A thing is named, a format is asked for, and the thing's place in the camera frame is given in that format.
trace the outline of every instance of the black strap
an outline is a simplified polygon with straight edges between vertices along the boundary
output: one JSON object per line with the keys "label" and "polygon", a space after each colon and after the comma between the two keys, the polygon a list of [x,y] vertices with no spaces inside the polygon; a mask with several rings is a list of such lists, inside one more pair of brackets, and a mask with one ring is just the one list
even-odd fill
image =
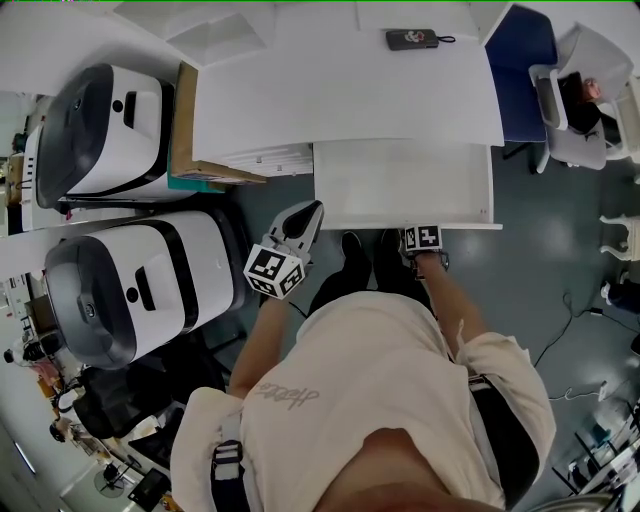
{"label": "black strap", "polygon": [[[228,455],[222,457],[220,448],[233,447],[237,451],[236,457]],[[216,447],[211,461],[211,493],[216,505],[216,512],[251,512],[247,491],[244,488],[244,468],[242,467],[243,450],[239,441],[226,441]],[[228,480],[216,480],[216,468],[226,464],[238,466],[238,477]]]}
{"label": "black strap", "polygon": [[240,468],[240,477],[232,480],[216,480],[211,470],[211,493],[217,512],[251,512],[247,493],[244,488],[244,468]]}
{"label": "black strap", "polygon": [[500,391],[484,376],[475,377],[486,386],[471,390],[496,459],[505,507],[513,508],[530,489],[540,468],[531,437]]}

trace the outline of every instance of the man's arm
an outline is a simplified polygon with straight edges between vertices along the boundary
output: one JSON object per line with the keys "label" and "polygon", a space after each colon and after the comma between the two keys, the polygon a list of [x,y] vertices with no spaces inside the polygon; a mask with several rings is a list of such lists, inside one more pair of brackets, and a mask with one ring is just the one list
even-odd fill
{"label": "man's arm", "polygon": [[289,318],[289,303],[268,299],[231,373],[229,394],[245,398],[264,375],[280,362],[284,331]]}
{"label": "man's arm", "polygon": [[487,326],[480,315],[480,310],[442,268],[439,254],[419,254],[416,256],[416,263],[424,276],[442,334],[455,357],[458,353],[456,338],[461,319],[464,319],[462,339],[465,343],[487,332]]}

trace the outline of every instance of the cable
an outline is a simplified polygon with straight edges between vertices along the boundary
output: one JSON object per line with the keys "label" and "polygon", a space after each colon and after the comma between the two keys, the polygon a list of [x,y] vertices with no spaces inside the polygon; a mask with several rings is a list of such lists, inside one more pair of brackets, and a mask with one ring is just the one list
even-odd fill
{"label": "cable", "polygon": [[[573,312],[573,304],[571,302],[571,292],[565,292],[564,293],[564,295],[562,296],[562,303],[563,303],[564,307],[566,307],[567,310],[569,311],[569,315],[570,316],[569,316],[569,318],[567,320],[567,323],[564,325],[564,327],[560,331],[560,334],[558,336],[556,336],[553,339],[553,341],[548,343],[547,346],[542,351],[542,353],[538,356],[538,359],[536,359],[536,362],[533,364],[534,368],[536,368],[538,366],[538,363],[540,362],[542,357],[545,355],[547,350],[549,350],[551,347],[553,347],[553,345],[558,343],[558,341],[560,341],[560,338],[562,338],[565,335],[565,333],[567,332],[567,329],[569,329],[569,326],[571,325],[571,322],[573,322],[573,320],[576,319],[576,318],[580,318],[585,313],[593,313],[595,316],[601,316],[603,318],[606,318],[607,320],[611,320],[612,322],[618,324],[620,327],[624,327],[628,331],[635,332],[636,334],[640,334],[639,330],[636,330],[633,327],[629,327],[628,325],[622,323],[620,320],[617,320],[617,319],[613,318],[612,316],[609,316],[609,315],[603,313],[602,310],[599,309],[599,308],[590,307],[590,308],[583,309],[582,311],[580,311],[577,314],[574,313]],[[636,316],[636,321],[638,322],[638,326],[640,327],[640,316]]]}
{"label": "cable", "polygon": [[15,184],[16,190],[28,190],[31,188],[31,180],[22,180]]}
{"label": "cable", "polygon": [[598,390],[598,391],[591,391],[589,393],[579,393],[577,395],[569,396],[572,391],[573,391],[573,388],[567,388],[567,390],[564,392],[564,395],[556,396],[556,397],[551,397],[550,396],[549,400],[551,400],[551,401],[553,401],[553,400],[575,400],[576,398],[582,398],[584,396],[600,395],[600,391]]}
{"label": "cable", "polygon": [[309,315],[307,315],[304,311],[302,311],[298,306],[296,306],[293,302],[289,302],[289,305],[298,310],[298,313],[300,313],[303,317],[305,318],[309,318]]}
{"label": "cable", "polygon": [[544,347],[544,350],[542,351],[542,354],[540,354],[538,356],[538,359],[536,359],[536,362],[533,364],[534,368],[536,368],[538,366],[538,363],[540,362],[542,357],[547,353],[547,350],[549,350],[556,343],[558,343],[558,341],[560,341],[560,338],[562,338],[564,336],[564,334],[567,332],[567,329],[571,325],[571,322],[573,322],[573,320],[575,318],[580,318],[587,311],[589,311],[588,309],[583,309],[582,311],[580,311],[580,313],[575,314],[573,312],[573,305],[572,305],[572,302],[571,302],[571,293],[570,292],[565,292],[564,293],[564,295],[562,296],[562,304],[564,304],[564,307],[567,308],[567,310],[569,311],[569,319],[567,320],[567,323],[564,324],[564,327],[560,331],[560,334],[558,336],[556,336],[556,338],[553,341],[548,343],[546,347]]}
{"label": "cable", "polygon": [[608,318],[609,320],[611,320],[612,322],[617,323],[620,327],[624,327],[625,329],[627,329],[628,331],[631,332],[635,332],[636,334],[640,334],[640,331],[636,331],[634,328],[629,327],[628,325],[623,324],[620,320],[616,320],[615,318],[609,316],[609,315],[605,315],[604,313],[602,313],[602,316],[604,318]]}

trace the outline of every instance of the floor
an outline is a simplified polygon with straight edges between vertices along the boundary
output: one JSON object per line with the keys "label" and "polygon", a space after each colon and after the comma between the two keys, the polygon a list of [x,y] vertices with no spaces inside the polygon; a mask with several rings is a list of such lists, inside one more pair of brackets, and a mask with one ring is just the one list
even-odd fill
{"label": "floor", "polygon": [[[563,294],[570,293],[574,311],[604,307],[599,296],[604,278],[615,277],[623,268],[598,247],[622,240],[617,227],[603,227],[600,214],[608,216],[640,213],[640,188],[633,185],[634,168],[629,160],[610,162],[603,171],[571,169],[551,162],[538,176],[528,172],[530,155],[521,153],[503,161],[501,150],[493,151],[496,222],[502,231],[446,231],[444,248],[449,252],[451,275],[479,304],[487,323],[505,335],[514,335],[535,360],[562,330],[569,317]],[[313,198],[310,176],[277,178],[264,186],[238,187],[231,194],[240,205],[252,241],[258,241],[277,212],[298,201]],[[313,249],[315,265],[294,302],[304,311],[320,283],[341,267],[339,233],[322,232]],[[365,248],[376,232],[362,232]],[[632,277],[640,269],[631,268]],[[254,298],[239,313],[248,331],[257,312]],[[625,400],[640,396],[637,368],[640,358],[629,349],[640,332],[634,315],[605,309],[626,324],[625,329],[609,319],[589,314],[572,322],[566,335],[547,351],[538,365],[550,396],[597,391],[607,381],[608,398],[596,396],[572,401],[554,401],[558,433],[549,462],[540,480],[518,506],[531,506],[568,494],[550,466],[564,470],[580,453],[574,432],[588,440],[597,420],[616,432],[627,416]],[[292,309],[287,348],[303,318]],[[224,354],[233,364],[237,350]]]}

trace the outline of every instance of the white desk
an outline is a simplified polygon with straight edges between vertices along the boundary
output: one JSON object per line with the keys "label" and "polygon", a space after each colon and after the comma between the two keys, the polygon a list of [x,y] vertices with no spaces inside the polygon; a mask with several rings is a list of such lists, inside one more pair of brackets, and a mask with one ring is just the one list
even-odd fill
{"label": "white desk", "polygon": [[392,52],[382,30],[359,29],[353,3],[279,5],[272,48],[198,77],[196,160],[295,143],[434,137],[504,144],[484,48],[460,37]]}
{"label": "white desk", "polygon": [[[324,229],[501,228],[489,152],[504,144],[500,110],[466,4],[277,13],[271,48],[200,71],[194,159],[231,165],[228,155],[241,155],[254,166],[238,168],[259,172],[274,148],[313,143]],[[415,28],[411,19],[458,40],[390,51],[382,29]]]}

